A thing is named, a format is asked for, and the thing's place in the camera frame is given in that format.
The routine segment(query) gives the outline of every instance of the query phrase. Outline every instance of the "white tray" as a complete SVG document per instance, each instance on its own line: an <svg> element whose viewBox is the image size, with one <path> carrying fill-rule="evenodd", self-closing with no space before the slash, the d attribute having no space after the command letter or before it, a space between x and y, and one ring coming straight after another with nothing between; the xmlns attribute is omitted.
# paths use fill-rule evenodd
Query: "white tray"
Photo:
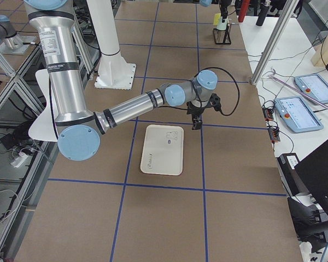
<svg viewBox="0 0 328 262"><path fill-rule="evenodd" d="M146 174L178 176L182 173L184 130L151 124L146 129L140 168Z"/></svg>

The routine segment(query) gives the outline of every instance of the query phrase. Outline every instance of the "white connector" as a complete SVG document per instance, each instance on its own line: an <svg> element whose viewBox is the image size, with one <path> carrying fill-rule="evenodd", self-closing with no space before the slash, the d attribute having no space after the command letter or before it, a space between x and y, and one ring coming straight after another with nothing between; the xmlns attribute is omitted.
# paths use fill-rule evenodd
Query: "white connector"
<svg viewBox="0 0 328 262"><path fill-rule="evenodd" d="M11 162L11 165L14 168L19 168L27 158L28 158L27 154L23 152L19 152L18 156Z"/></svg>

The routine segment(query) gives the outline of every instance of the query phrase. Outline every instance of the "yellow object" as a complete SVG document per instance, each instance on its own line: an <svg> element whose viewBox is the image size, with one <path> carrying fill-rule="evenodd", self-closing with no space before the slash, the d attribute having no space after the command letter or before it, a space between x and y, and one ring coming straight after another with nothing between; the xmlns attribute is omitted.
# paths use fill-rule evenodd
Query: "yellow object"
<svg viewBox="0 0 328 262"><path fill-rule="evenodd" d="M215 14L214 15L213 26L217 26L218 25L220 17L221 17L221 14Z"/></svg>

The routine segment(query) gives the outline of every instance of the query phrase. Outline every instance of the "tablet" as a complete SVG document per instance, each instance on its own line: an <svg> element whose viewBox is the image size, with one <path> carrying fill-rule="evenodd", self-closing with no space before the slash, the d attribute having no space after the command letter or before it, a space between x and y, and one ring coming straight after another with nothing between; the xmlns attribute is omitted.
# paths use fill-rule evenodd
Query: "tablet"
<svg viewBox="0 0 328 262"><path fill-rule="evenodd" d="M286 125L295 133L323 129L323 124L308 107L306 101L300 97L276 98L276 110Z"/></svg>
<svg viewBox="0 0 328 262"><path fill-rule="evenodd" d="M328 103L328 83L319 75L302 75L294 78L298 88L317 101Z"/></svg>

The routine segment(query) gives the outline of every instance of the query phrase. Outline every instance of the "brown tabletop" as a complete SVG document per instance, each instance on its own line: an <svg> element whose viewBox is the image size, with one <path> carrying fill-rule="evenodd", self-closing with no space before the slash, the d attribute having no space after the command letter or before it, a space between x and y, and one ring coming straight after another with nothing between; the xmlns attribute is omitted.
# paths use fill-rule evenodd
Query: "brown tabletop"
<svg viewBox="0 0 328 262"><path fill-rule="evenodd" d="M15 261L302 261L239 26L232 45L215 46L214 13L216 5L122 2L116 26L122 55L137 64L133 87L89 82L85 96L102 111L218 66L238 81L236 112L207 109L202 130L191 130L185 112L159 108L107 131L89 160L58 156ZM237 91L216 73L228 113ZM181 175L141 172L150 124L184 129Z"/></svg>

